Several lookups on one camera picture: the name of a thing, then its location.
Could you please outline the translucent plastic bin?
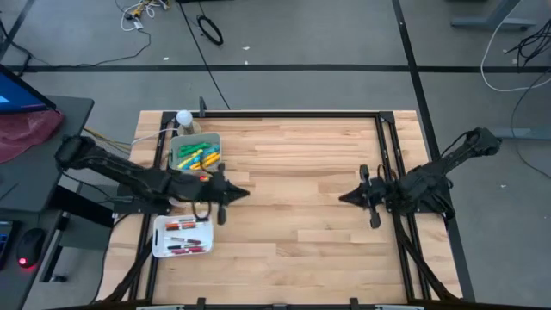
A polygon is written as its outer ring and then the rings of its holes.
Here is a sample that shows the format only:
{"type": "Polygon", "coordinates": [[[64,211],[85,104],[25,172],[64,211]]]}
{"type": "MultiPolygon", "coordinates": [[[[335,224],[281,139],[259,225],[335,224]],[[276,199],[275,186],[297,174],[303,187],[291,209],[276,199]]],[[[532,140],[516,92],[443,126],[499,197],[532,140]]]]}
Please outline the translucent plastic bin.
{"type": "Polygon", "coordinates": [[[213,172],[177,172],[170,182],[168,203],[177,208],[189,205],[191,213],[206,217],[214,205],[225,199],[226,176],[222,170],[213,172]]]}

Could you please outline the black computer keyboard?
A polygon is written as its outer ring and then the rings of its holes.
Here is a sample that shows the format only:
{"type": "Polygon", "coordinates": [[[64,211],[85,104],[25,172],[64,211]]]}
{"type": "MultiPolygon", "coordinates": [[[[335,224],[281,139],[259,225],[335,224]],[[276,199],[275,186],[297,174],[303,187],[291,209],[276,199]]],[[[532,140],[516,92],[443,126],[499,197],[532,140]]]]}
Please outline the black computer keyboard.
{"type": "Polygon", "coordinates": [[[14,221],[0,220],[0,270],[5,265],[9,255],[9,247],[12,241],[12,232],[14,229],[14,221]]]}

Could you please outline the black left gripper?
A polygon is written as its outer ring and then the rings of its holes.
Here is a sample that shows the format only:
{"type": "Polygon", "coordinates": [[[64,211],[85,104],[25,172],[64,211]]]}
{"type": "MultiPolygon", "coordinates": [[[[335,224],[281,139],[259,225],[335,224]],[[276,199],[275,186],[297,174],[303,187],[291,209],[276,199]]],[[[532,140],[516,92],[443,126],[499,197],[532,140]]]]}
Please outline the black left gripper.
{"type": "Polygon", "coordinates": [[[212,213],[212,205],[218,204],[217,224],[222,226],[227,221],[226,205],[245,198],[250,195],[247,189],[242,189],[237,185],[232,184],[224,176],[225,165],[219,164],[217,170],[210,175],[206,182],[201,181],[201,189],[199,193],[192,198],[172,198],[171,202],[175,205],[178,203],[188,202],[191,205],[191,211],[198,222],[206,222],[209,220],[212,213]],[[207,204],[207,213],[199,215],[196,204],[205,202],[207,204]]]}

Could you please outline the red cloth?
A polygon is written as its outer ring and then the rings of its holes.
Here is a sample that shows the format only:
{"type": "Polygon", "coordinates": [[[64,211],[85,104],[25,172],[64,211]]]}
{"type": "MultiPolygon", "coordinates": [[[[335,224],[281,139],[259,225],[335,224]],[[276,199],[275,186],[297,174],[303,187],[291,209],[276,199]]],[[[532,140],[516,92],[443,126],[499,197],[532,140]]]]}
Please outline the red cloth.
{"type": "Polygon", "coordinates": [[[57,110],[0,115],[0,164],[49,140],[65,115],[57,110]]]}

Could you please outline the black computer mouse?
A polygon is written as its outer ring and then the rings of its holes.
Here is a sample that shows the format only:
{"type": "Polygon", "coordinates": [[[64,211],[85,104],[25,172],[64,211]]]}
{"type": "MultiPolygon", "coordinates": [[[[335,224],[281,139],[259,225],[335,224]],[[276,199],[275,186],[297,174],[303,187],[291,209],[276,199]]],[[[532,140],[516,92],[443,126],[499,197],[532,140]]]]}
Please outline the black computer mouse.
{"type": "Polygon", "coordinates": [[[34,227],[23,233],[16,245],[15,259],[22,274],[30,274],[41,262],[46,231],[34,227]]]}

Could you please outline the white plastic bin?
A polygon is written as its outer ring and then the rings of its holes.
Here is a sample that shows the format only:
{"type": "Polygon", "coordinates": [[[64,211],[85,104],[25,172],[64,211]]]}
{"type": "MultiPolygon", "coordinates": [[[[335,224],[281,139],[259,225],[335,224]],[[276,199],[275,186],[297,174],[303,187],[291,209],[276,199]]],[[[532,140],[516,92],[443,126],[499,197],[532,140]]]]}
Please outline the white plastic bin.
{"type": "Polygon", "coordinates": [[[158,216],[153,223],[152,232],[152,255],[157,258],[193,256],[209,253],[214,245],[214,226],[209,220],[204,223],[203,227],[191,230],[165,231],[165,224],[177,222],[181,218],[194,218],[194,215],[178,215],[178,216],[158,216]],[[186,239],[198,239],[201,241],[202,248],[207,252],[193,253],[188,255],[174,255],[167,250],[170,245],[186,245],[184,243],[172,242],[165,240],[164,237],[181,237],[186,239]]]}

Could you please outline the black metal table frame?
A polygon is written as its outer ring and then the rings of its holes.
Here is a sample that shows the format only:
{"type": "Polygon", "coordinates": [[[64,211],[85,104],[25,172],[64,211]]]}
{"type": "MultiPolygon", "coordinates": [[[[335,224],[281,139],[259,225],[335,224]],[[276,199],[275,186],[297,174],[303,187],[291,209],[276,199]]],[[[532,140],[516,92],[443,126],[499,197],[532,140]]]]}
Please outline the black metal table frame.
{"type": "Polygon", "coordinates": [[[200,120],[222,140],[226,177],[250,195],[214,228],[214,247],[147,260],[130,297],[156,303],[401,303],[404,284],[390,213],[342,203],[358,169],[410,170],[427,161],[413,111],[214,111],[200,120]]]}

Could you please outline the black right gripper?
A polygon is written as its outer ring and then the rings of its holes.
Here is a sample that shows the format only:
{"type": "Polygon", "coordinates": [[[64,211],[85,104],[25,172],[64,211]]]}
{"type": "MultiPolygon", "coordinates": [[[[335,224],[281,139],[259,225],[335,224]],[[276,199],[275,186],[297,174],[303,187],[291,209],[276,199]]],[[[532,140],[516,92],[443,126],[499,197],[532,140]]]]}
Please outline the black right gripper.
{"type": "Polygon", "coordinates": [[[376,210],[376,206],[382,203],[387,193],[385,181],[381,176],[381,169],[383,168],[384,166],[379,164],[377,167],[377,177],[370,178],[368,166],[362,164],[359,168],[360,187],[338,197],[341,202],[368,210],[370,214],[369,224],[373,229],[381,225],[381,217],[376,210]]]}

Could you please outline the computer monitor blue screen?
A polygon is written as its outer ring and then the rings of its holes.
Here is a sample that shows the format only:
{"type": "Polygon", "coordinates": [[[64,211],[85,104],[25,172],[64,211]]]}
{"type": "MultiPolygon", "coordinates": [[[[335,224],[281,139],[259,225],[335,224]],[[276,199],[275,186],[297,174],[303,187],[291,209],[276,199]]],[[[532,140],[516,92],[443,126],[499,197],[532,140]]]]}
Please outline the computer monitor blue screen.
{"type": "Polygon", "coordinates": [[[0,65],[0,115],[56,109],[52,101],[0,65]]]}

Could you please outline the grey desk leg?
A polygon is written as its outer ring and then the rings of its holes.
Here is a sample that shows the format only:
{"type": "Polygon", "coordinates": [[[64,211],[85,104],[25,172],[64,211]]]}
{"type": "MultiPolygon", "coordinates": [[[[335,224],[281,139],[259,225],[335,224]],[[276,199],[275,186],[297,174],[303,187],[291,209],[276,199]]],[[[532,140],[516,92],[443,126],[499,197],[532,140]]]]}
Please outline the grey desk leg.
{"type": "Polygon", "coordinates": [[[536,22],[530,19],[511,17],[511,14],[522,0],[500,0],[492,13],[485,17],[456,17],[450,22],[454,28],[471,28],[477,30],[526,31],[533,28],[536,22]]]}

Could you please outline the black office desk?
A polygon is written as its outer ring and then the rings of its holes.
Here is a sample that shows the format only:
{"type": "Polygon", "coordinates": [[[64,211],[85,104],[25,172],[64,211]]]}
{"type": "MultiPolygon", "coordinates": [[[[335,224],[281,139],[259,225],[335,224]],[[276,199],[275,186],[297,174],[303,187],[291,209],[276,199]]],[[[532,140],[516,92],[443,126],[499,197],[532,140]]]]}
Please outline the black office desk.
{"type": "Polygon", "coordinates": [[[22,155],[0,164],[0,221],[14,221],[3,268],[0,269],[0,310],[21,310],[34,284],[40,266],[47,258],[62,213],[78,215],[107,226],[111,211],[80,194],[59,185],[61,172],[54,154],[63,137],[79,135],[93,109],[89,98],[49,96],[65,119],[58,132],[47,142],[33,146],[22,155]],[[16,257],[23,234],[38,227],[45,234],[37,263],[23,268],[16,257]]]}

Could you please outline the grey desk foot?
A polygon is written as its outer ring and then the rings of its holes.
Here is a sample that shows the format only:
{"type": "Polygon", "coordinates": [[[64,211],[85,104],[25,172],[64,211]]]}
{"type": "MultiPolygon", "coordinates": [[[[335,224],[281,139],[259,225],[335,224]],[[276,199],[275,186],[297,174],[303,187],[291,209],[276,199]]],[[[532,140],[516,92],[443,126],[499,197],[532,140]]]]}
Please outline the grey desk foot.
{"type": "Polygon", "coordinates": [[[490,131],[501,139],[551,141],[551,127],[495,127],[490,131]]]}

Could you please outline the grey plastic bin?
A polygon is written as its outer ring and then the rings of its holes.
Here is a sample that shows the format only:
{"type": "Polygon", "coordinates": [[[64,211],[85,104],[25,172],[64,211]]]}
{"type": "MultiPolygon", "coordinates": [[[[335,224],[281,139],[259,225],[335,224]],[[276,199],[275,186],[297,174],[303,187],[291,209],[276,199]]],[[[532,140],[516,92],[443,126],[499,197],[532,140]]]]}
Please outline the grey plastic bin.
{"type": "MultiPolygon", "coordinates": [[[[179,158],[178,157],[179,148],[181,146],[195,145],[195,144],[199,144],[199,143],[202,143],[202,142],[209,143],[211,146],[220,145],[220,151],[219,151],[220,159],[216,163],[210,165],[210,169],[213,169],[213,165],[217,165],[217,163],[219,163],[219,161],[221,160],[221,155],[222,155],[222,152],[221,152],[222,151],[221,137],[217,133],[201,133],[201,134],[194,134],[194,135],[182,135],[182,136],[176,136],[175,138],[172,138],[171,141],[170,141],[169,167],[172,170],[180,170],[180,171],[192,170],[194,168],[194,166],[192,166],[189,170],[178,169],[177,168],[177,166],[184,159],[191,156],[190,155],[190,156],[187,156],[185,158],[179,158]]],[[[198,151],[198,152],[196,152],[192,155],[195,155],[197,157],[198,155],[202,154],[202,152],[206,149],[207,148],[202,148],[201,151],[198,151]]]]}

